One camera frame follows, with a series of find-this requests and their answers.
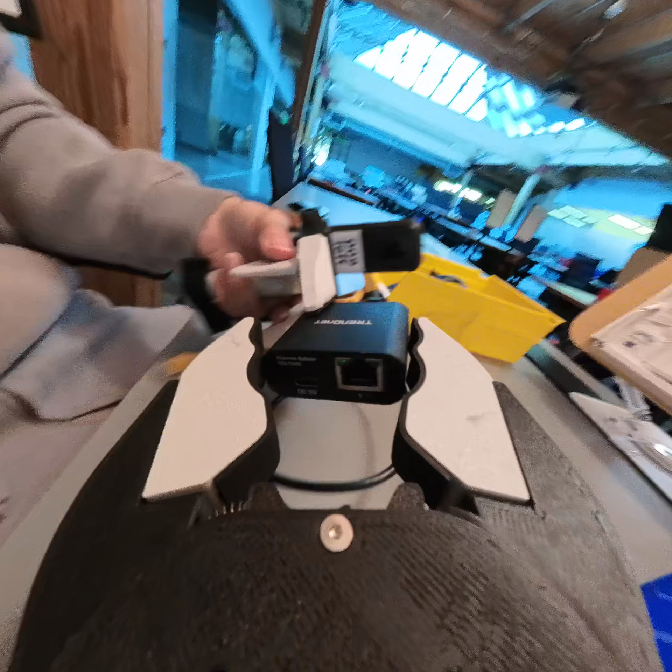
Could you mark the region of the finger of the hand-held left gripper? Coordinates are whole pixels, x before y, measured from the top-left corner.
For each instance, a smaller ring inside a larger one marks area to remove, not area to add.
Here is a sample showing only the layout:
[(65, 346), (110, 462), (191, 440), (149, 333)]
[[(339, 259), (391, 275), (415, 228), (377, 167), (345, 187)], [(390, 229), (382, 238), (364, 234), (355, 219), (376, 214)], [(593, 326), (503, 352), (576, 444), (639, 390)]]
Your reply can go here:
[(317, 313), (337, 297), (328, 237), (312, 234), (298, 239), (297, 259), (302, 307), (306, 313)]

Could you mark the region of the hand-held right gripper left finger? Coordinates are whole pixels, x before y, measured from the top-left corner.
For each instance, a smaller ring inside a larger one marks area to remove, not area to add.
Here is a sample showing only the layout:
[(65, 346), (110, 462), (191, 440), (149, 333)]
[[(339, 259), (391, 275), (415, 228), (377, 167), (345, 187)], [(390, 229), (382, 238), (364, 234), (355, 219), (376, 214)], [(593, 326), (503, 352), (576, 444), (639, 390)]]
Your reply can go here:
[(233, 507), (268, 483), (280, 442), (264, 396), (261, 323), (244, 318), (181, 374), (142, 498), (201, 495)]

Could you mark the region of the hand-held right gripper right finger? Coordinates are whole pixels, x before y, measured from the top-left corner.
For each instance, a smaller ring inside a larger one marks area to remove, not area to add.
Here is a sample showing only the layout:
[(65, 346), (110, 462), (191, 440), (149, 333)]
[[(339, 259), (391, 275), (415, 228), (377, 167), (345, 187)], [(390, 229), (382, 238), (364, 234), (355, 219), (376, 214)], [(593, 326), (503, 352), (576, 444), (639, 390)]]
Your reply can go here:
[(414, 319), (407, 393), (392, 466), (426, 508), (478, 514), (478, 501), (532, 504), (530, 486), (484, 366), (426, 317)]

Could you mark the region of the black network switch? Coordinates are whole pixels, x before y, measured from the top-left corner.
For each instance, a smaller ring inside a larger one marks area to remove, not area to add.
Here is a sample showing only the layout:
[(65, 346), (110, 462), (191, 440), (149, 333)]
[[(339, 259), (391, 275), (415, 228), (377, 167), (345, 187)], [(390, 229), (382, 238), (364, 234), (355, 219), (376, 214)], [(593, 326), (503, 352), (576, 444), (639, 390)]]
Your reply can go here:
[(264, 380), (280, 397), (393, 405), (407, 391), (409, 325), (400, 303), (332, 303), (268, 349)]

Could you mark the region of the yellow plastic bin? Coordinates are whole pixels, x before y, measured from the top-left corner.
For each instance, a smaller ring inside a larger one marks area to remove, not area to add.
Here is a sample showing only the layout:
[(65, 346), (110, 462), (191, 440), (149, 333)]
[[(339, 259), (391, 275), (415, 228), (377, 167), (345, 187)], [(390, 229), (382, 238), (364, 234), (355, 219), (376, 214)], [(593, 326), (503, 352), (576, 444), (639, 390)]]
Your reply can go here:
[(365, 274), (367, 290), (428, 318), (472, 354), (514, 364), (565, 320), (496, 275), (423, 253), (413, 272)]

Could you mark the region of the person's left forearm grey sleeve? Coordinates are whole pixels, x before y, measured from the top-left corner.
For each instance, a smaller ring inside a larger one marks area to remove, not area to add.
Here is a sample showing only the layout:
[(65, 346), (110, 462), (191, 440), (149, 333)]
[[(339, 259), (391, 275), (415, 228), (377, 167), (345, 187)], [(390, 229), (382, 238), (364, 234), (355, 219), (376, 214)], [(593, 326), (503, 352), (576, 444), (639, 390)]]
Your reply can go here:
[(160, 277), (196, 256), (231, 192), (182, 164), (114, 147), (15, 65), (1, 29), (1, 243)]

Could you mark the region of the grey desk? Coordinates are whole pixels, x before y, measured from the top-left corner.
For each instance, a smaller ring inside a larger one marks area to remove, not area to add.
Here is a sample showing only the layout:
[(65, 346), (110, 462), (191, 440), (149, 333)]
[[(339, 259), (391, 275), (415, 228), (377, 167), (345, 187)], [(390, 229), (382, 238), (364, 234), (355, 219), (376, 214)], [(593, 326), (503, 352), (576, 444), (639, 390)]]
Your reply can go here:
[[(549, 439), (563, 451), (615, 524), (633, 576), (647, 583), (671, 573), (671, 503), (659, 483), (671, 478), (656, 464), (612, 444), (560, 384), (582, 388), (604, 403), (619, 400), (546, 343), (533, 349), (556, 383), (527, 357), (515, 364), (475, 356), (492, 379), (506, 385)], [(1, 670), (9, 668), (14, 641), (32, 583), (56, 529), (88, 477), (149, 406), (169, 376), (154, 366), (118, 407), (104, 412), (93, 432), (85, 416), (87, 441), (78, 440), (61, 460), (41, 497), (31, 502), (11, 533), (1, 533)], [(342, 405), (330, 401), (288, 400), (275, 411), (280, 438), (280, 471), (297, 478), (359, 478), (391, 457), (399, 404)]]

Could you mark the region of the person's left hand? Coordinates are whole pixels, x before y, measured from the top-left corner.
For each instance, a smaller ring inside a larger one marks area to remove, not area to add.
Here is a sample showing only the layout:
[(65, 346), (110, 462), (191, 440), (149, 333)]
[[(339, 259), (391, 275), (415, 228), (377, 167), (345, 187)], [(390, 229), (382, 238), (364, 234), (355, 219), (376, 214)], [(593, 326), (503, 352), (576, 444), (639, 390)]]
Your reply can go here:
[(209, 216), (196, 243), (198, 256), (214, 273), (214, 302), (232, 318), (252, 317), (281, 323), (296, 302), (262, 298), (247, 278), (233, 276), (241, 265), (257, 261), (275, 263), (296, 256), (291, 230), (296, 217), (290, 212), (230, 197)]

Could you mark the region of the person's grey sweatshirt torso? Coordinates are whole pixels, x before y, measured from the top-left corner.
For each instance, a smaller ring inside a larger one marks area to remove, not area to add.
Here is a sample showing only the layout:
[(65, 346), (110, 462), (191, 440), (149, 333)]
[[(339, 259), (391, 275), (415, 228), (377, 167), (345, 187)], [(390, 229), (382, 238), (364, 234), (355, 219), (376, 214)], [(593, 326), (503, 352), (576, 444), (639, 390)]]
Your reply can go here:
[(1, 543), (156, 363), (206, 345), (189, 307), (114, 307), (74, 270), (1, 245)]

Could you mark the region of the white stand base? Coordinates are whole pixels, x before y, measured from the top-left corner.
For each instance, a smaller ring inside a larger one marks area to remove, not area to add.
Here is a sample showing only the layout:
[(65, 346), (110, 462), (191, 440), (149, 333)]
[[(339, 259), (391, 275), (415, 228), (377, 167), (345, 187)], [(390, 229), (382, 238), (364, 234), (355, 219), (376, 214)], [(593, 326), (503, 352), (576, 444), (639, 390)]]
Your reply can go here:
[(568, 396), (609, 443), (671, 501), (671, 436), (623, 407), (580, 392)]

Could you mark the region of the wooden document stand with papers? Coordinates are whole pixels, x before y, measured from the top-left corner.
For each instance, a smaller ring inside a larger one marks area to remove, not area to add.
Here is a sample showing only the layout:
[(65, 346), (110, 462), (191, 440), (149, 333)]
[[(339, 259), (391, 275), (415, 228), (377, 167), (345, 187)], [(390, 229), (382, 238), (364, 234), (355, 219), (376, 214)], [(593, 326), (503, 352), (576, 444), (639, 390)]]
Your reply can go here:
[(671, 414), (671, 254), (641, 248), (569, 326), (580, 351)]

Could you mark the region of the black monitor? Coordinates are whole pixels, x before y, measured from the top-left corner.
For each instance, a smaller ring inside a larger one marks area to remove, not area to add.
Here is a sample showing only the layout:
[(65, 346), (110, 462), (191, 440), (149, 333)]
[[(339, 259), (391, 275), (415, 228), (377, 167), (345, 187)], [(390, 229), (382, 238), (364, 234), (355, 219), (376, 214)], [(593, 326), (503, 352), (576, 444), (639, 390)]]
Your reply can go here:
[(671, 254), (671, 203), (664, 204), (656, 220), (653, 232), (646, 242), (645, 248)]

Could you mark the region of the blue plastic bin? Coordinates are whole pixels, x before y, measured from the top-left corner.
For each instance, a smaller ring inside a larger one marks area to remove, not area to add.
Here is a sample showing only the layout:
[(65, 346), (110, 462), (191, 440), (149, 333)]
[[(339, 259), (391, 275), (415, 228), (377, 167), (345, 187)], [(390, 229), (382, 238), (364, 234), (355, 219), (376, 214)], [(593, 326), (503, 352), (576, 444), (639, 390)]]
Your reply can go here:
[(641, 586), (664, 671), (671, 671), (671, 574)]

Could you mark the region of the wooden post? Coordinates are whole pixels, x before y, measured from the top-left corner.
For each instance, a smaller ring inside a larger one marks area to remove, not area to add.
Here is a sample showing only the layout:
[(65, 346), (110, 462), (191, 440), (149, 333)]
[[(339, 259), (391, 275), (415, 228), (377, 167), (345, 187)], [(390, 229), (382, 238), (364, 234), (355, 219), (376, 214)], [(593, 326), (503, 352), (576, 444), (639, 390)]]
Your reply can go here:
[(159, 152), (163, 1), (35, 1), (38, 83), (115, 147)]

